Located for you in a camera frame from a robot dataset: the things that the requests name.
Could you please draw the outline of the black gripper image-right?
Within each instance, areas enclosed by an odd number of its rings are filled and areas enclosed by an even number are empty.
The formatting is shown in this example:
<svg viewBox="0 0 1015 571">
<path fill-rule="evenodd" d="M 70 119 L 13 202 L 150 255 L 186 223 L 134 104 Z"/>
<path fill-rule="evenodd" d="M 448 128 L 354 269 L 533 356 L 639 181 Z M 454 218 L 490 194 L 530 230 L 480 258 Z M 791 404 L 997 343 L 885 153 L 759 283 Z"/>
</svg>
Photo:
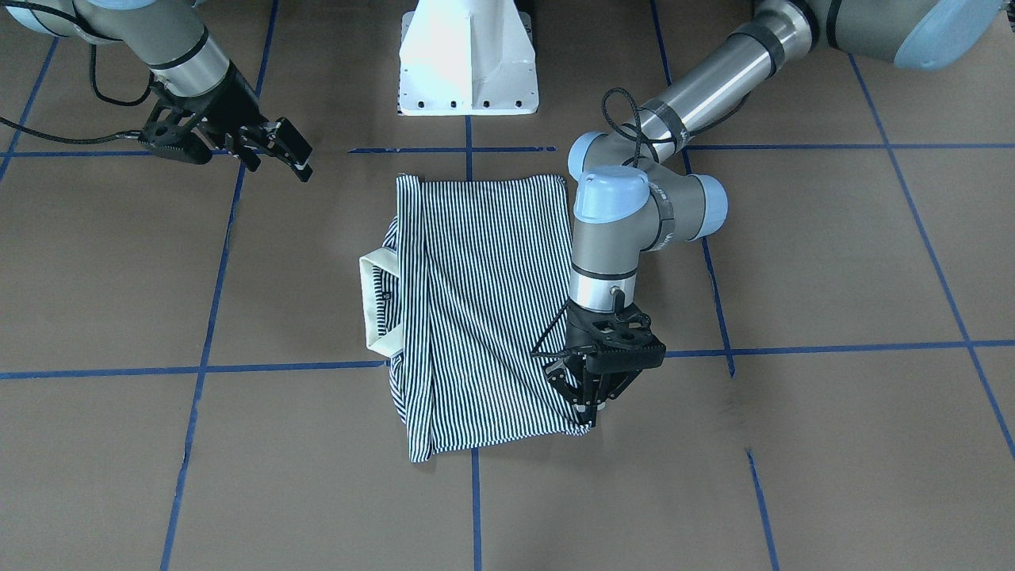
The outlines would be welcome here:
<svg viewBox="0 0 1015 571">
<path fill-rule="evenodd" d="M 624 297 L 616 297 L 611 311 L 599 313 L 565 302 L 543 333 L 547 339 L 559 322 L 565 325 L 565 345 L 544 351 L 550 362 L 543 373 L 580 425 L 591 425 L 609 399 L 619 398 L 639 373 L 657 368 L 665 358 L 666 347 L 650 329 L 649 315 L 624 303 Z M 593 397 L 593 404 L 587 397 Z"/>
</svg>

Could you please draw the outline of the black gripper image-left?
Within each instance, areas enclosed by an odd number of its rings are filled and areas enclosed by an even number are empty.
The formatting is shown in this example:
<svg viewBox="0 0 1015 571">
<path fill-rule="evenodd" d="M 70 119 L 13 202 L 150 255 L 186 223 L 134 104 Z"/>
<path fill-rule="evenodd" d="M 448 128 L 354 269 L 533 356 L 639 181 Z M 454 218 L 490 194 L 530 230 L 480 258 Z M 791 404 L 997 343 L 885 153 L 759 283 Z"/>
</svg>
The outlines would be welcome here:
<svg viewBox="0 0 1015 571">
<path fill-rule="evenodd" d="M 157 102 L 139 135 L 143 148 L 153 155 L 206 165 L 213 151 L 226 151 L 248 171 L 257 172 L 262 163 L 259 151 L 268 141 L 269 155 L 286 163 L 298 181 L 308 183 L 312 177 L 312 145 L 289 119 L 267 123 L 235 64 L 228 66 L 224 79 L 206 94 L 175 95 L 162 81 L 155 81 L 155 93 Z M 265 124 L 266 135 L 261 131 Z"/>
</svg>

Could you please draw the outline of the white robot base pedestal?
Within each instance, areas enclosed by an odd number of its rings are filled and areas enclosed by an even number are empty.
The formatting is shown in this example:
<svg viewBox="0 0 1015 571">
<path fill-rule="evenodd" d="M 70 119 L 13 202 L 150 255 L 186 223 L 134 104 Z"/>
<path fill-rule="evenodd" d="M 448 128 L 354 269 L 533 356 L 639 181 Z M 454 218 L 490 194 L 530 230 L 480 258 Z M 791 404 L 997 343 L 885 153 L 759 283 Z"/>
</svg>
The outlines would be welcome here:
<svg viewBox="0 0 1015 571">
<path fill-rule="evenodd" d="M 399 113 L 536 113 L 534 15 L 533 1 L 417 2 L 401 18 Z"/>
</svg>

